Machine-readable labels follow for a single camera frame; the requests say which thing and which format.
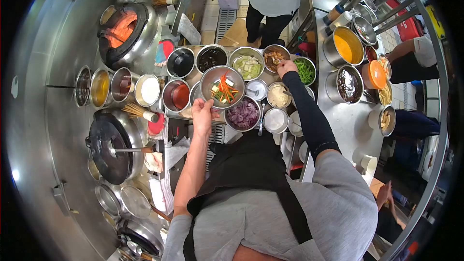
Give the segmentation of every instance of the drain grate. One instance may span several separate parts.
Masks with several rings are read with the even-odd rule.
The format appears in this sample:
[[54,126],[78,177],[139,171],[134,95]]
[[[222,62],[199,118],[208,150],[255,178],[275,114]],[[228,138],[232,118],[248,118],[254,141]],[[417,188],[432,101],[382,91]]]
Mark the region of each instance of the drain grate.
[[224,37],[225,33],[233,25],[236,17],[237,17],[237,10],[235,9],[221,8],[219,10],[219,20],[217,21],[217,29],[216,29],[216,41],[215,41],[216,44],[221,40],[221,38]]
[[[225,125],[224,124],[212,124],[211,125],[211,135],[209,136],[208,143],[224,143],[224,131]],[[208,151],[206,152],[206,178],[209,174],[209,163],[211,162],[212,158],[214,157],[214,153],[209,150],[208,144]]]

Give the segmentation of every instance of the black pants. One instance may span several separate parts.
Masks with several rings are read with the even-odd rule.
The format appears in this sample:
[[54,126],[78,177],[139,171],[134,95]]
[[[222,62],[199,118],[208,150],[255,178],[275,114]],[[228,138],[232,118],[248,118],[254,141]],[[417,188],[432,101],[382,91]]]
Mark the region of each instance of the black pants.
[[[264,27],[263,34],[261,35],[261,45],[259,46],[260,49],[264,49],[265,47],[277,42],[283,29],[289,24],[290,20],[292,20],[293,14],[285,14],[276,17],[266,16],[266,26]],[[248,3],[248,12],[246,14],[246,30],[248,32],[248,39],[253,40],[253,42],[259,37],[259,23],[261,20],[263,20],[263,18],[264,15],[262,15],[261,12],[254,9],[253,6]]]

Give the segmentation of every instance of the black bean sauce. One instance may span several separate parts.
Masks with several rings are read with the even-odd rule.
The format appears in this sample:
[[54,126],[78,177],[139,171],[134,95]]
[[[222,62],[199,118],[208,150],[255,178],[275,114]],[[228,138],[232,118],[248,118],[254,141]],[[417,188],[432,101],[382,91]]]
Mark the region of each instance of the black bean sauce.
[[225,65],[227,63],[227,56],[220,49],[207,49],[199,56],[198,68],[201,72],[206,72],[207,69]]
[[341,97],[348,103],[356,102],[363,93],[363,88],[358,85],[358,79],[349,70],[340,71],[337,84]]

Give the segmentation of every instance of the yellow sauce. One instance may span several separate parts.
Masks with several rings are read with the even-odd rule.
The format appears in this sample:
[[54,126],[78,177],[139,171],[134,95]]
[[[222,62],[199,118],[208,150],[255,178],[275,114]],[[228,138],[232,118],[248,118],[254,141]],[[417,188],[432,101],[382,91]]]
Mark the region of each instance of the yellow sauce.
[[351,48],[348,44],[348,42],[342,38],[341,36],[338,36],[338,35],[334,35],[333,36],[333,42],[335,43],[335,46],[337,47],[338,49],[338,52],[339,54],[341,55],[341,57],[349,62],[349,63],[353,63],[353,52],[351,51]]

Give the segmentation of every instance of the bamboo brush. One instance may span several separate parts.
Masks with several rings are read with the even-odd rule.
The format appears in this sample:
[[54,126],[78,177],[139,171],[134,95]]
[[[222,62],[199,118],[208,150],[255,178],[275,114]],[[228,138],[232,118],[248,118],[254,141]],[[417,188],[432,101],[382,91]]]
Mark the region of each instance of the bamboo brush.
[[151,122],[157,122],[159,117],[156,113],[153,113],[151,111],[148,111],[147,109],[143,108],[142,106],[132,102],[124,106],[123,109],[124,112],[129,113],[129,118],[144,118],[147,119],[148,121]]
[[171,4],[178,4],[179,0],[152,0],[153,6],[165,6]]

